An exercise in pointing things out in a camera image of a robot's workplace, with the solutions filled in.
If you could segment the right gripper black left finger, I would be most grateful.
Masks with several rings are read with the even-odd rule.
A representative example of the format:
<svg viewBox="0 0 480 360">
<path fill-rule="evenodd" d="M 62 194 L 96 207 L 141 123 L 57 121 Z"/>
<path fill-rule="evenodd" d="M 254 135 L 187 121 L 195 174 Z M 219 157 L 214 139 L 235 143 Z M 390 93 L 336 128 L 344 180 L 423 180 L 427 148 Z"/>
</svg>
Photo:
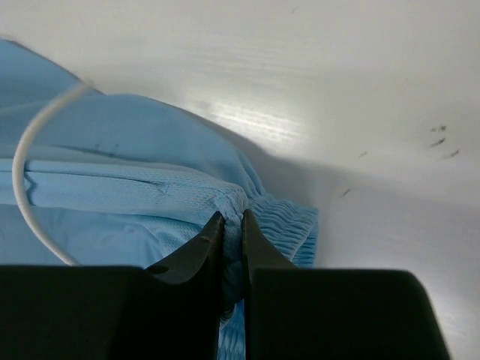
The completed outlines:
<svg viewBox="0 0 480 360">
<path fill-rule="evenodd" d="M 148 268 L 1 268 L 3 359 L 215 359 L 224 218 Z"/>
</svg>

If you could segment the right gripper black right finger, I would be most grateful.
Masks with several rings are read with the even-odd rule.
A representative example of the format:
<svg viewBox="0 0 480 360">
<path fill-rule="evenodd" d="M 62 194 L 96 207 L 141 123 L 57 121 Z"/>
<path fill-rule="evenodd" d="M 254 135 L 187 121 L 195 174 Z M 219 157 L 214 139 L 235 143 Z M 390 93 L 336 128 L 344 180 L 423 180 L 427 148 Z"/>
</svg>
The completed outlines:
<svg viewBox="0 0 480 360">
<path fill-rule="evenodd" d="M 248 359 L 448 359 L 428 294 L 410 272 L 293 265 L 242 223 Z"/>
</svg>

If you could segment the light blue shorts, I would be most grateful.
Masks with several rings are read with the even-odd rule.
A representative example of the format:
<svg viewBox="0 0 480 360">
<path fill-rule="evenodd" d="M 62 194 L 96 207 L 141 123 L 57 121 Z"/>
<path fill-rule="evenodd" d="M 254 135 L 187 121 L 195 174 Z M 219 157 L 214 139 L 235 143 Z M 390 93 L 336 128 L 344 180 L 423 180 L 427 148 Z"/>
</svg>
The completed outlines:
<svg viewBox="0 0 480 360">
<path fill-rule="evenodd" d="M 43 231 L 82 265 L 150 266 L 220 212 L 228 309 L 220 359 L 246 355 L 244 211 L 289 261 L 314 263 L 315 208 L 274 197 L 231 142 L 195 115 L 147 97 L 91 91 L 64 105 L 28 150 L 25 188 Z"/>
</svg>

